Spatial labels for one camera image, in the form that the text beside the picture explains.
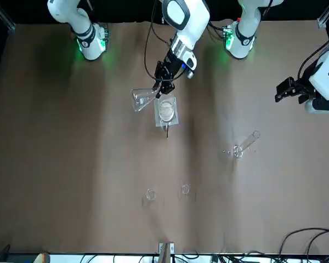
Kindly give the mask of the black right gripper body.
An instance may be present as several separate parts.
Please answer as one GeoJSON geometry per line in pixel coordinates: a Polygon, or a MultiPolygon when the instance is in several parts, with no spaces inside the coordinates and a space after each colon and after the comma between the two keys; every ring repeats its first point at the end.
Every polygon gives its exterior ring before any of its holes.
{"type": "Polygon", "coordinates": [[[174,81],[181,77],[182,71],[178,76],[176,74],[182,68],[183,62],[178,59],[173,52],[167,52],[163,61],[158,61],[155,69],[156,81],[174,81]]]}

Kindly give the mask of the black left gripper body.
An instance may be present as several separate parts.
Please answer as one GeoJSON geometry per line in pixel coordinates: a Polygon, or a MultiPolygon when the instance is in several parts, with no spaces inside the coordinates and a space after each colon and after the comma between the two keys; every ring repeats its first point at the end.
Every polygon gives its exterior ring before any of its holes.
{"type": "Polygon", "coordinates": [[[316,97],[317,91],[308,79],[298,79],[294,84],[296,95],[307,95],[310,98],[316,97]]]}

